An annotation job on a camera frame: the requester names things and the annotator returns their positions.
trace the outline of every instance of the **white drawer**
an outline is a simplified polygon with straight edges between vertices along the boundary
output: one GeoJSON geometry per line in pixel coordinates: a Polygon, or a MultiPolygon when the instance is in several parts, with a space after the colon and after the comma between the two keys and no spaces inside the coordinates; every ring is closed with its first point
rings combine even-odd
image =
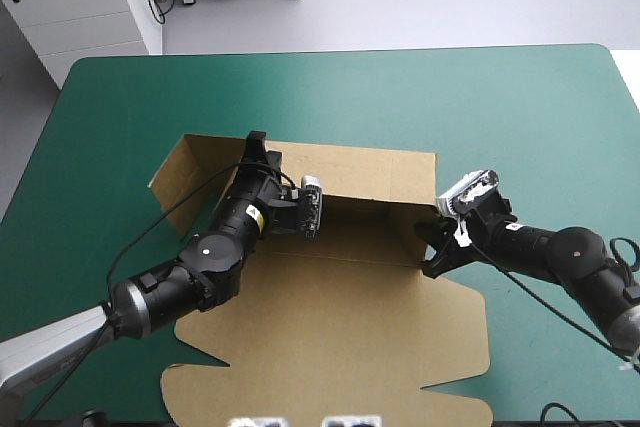
{"type": "Polygon", "coordinates": [[[148,51],[144,42],[128,42],[126,44],[105,45],[93,49],[73,50],[60,54],[39,56],[40,61],[49,71],[58,87],[62,88],[71,66],[76,60],[85,57],[112,57],[114,55],[147,55],[148,51]]]}
{"type": "Polygon", "coordinates": [[[126,12],[127,0],[2,0],[19,27],[126,12]]]}
{"type": "Polygon", "coordinates": [[[23,27],[38,55],[142,40],[130,12],[23,27]]]}

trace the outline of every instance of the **black robotic arm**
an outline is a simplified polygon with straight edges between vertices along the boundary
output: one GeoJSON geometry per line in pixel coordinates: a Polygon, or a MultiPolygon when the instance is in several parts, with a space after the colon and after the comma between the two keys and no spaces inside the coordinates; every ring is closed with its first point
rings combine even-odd
{"type": "Polygon", "coordinates": [[[640,346],[640,249],[629,239],[612,239],[613,258],[598,234],[583,227],[558,232],[517,223],[509,201],[498,192],[494,171],[471,172],[437,199],[437,225],[416,225],[417,234],[435,250],[423,272],[435,278],[469,264],[494,264],[558,284],[578,302],[611,346],[631,355],[640,346]],[[629,265],[616,243],[634,250],[629,265]]]}
{"type": "Polygon", "coordinates": [[[284,185],[282,155],[266,150],[265,137],[249,134],[211,225],[177,257],[109,283],[109,299],[99,306],[0,343],[0,427],[14,427],[26,393],[58,373],[72,372],[92,350],[120,337],[146,337],[237,295],[240,273],[259,239],[278,233],[315,236],[320,181],[304,176],[300,188],[284,185]]]}

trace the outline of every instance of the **flattened cardboard box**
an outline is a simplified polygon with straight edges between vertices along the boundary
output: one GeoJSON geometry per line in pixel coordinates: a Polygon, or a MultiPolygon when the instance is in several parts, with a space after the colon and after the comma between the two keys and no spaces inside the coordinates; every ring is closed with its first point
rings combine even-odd
{"type": "MultiPolygon", "coordinates": [[[[267,142],[282,170],[323,183],[320,234],[272,235],[243,270],[240,294],[180,320],[181,340],[230,367],[175,365],[164,401],[182,427],[233,417],[286,417],[319,426],[329,415],[381,415],[387,426],[491,423],[478,399],[420,388],[480,375],[489,353],[484,299],[419,270],[416,221],[435,217],[432,153],[267,142]]],[[[185,135],[150,183],[167,208],[240,159],[244,139],[185,135]]],[[[170,220],[188,232],[220,179],[170,220]]]]}

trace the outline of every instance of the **green tabletop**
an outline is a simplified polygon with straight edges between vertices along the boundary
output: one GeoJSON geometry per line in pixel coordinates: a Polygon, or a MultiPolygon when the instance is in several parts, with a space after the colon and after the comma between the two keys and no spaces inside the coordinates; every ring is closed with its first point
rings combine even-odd
{"type": "MultiPolygon", "coordinates": [[[[181,134],[252,129],[279,140],[435,151],[440,191],[493,168],[525,223],[639,237],[640,116],[600,46],[85,59],[0,225],[0,336],[104,298],[114,253],[159,213],[147,183],[181,134]]],[[[179,245],[163,224],[121,274],[179,245]]],[[[536,418],[552,400],[583,418],[640,418],[640,380],[618,371],[609,353],[488,266],[449,277],[487,299],[491,368],[442,389],[485,399],[498,420],[536,418]]],[[[561,289],[527,282],[590,325],[561,289]]],[[[160,373],[179,362],[214,361],[171,329],[117,342],[91,356],[42,417],[102,407],[116,420],[167,419],[160,373]]]]}

